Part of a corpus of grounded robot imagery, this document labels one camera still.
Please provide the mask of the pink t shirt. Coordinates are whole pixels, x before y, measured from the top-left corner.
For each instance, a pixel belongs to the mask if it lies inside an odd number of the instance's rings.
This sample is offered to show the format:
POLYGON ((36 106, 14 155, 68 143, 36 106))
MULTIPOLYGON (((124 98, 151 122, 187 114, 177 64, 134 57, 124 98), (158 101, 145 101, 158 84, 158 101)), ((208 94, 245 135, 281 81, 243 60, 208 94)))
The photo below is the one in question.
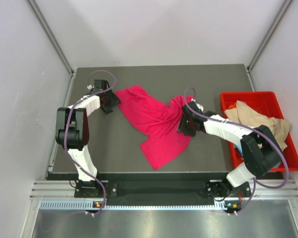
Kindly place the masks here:
POLYGON ((147 136, 140 144, 145 158, 154 170, 158 170, 179 156, 189 145, 190 136, 177 132, 182 107, 191 102, 192 96, 176 96, 166 105, 141 86, 116 91, 120 99, 120 111, 129 123, 147 136))

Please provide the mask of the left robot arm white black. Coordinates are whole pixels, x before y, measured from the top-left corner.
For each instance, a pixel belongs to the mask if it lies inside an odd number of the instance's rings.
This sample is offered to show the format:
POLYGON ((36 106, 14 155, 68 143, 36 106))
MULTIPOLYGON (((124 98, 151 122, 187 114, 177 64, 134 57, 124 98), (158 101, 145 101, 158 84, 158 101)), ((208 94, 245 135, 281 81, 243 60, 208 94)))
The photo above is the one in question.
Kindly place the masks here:
POLYGON ((88 149, 90 138, 88 117, 98 109, 107 115, 120 103, 120 99, 106 80, 96 79, 93 85, 87 86, 87 89, 89 93, 76 103, 57 109, 55 140, 77 169, 76 197, 96 197, 104 194, 98 169, 93 164, 88 149))

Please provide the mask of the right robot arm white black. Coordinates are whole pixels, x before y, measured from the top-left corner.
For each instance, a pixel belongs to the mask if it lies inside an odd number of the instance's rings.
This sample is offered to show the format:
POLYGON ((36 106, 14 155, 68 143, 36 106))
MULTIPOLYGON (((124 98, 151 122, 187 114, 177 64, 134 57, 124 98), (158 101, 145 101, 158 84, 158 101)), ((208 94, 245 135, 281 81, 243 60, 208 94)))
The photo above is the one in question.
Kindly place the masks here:
POLYGON ((249 127, 210 111, 204 113, 195 101, 185 103, 178 132, 194 137, 198 131, 218 136, 241 151, 243 162, 221 182, 225 196, 234 196, 241 185, 264 176, 275 166, 287 165, 280 146, 267 126, 249 127))

